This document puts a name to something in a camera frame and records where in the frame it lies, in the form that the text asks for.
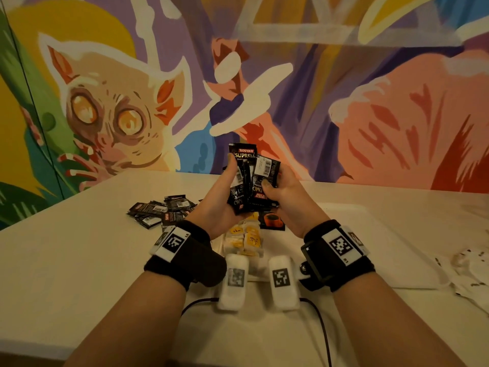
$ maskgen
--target mural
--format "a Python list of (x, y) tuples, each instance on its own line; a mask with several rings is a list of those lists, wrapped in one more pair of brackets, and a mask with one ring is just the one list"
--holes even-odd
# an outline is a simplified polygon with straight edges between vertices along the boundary
[(304, 180), (489, 192), (489, 0), (1, 1), (0, 229), (237, 141)]

